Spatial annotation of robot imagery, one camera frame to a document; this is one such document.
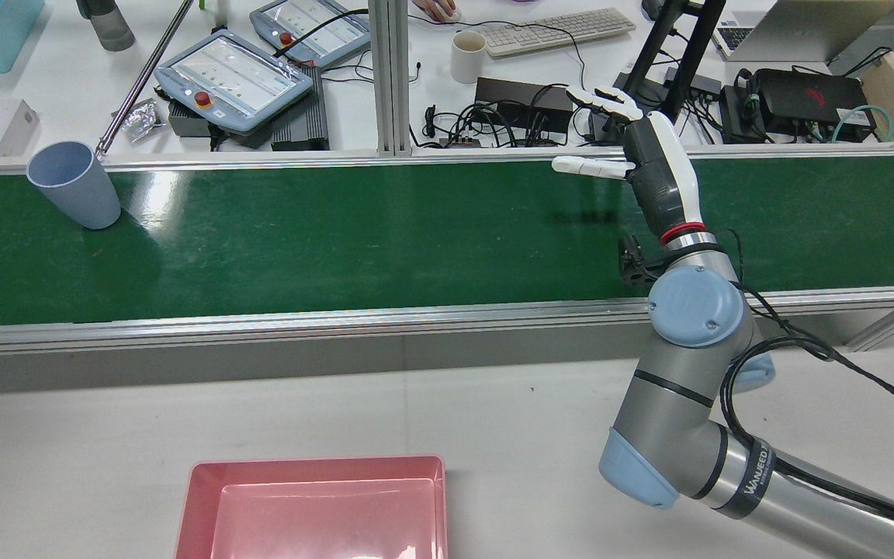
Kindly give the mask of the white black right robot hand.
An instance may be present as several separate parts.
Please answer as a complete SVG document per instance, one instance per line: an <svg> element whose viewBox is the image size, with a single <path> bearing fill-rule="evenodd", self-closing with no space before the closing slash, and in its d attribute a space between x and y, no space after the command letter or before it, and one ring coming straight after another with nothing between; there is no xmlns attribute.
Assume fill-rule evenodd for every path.
<svg viewBox="0 0 894 559"><path fill-rule="evenodd" d="M648 227L663 245L683 234L706 232L698 176L670 118L660 111L645 113L618 88L586 92L568 86L567 98L622 125L625 162L558 156L551 162L554 171L628 181Z"/></svg>

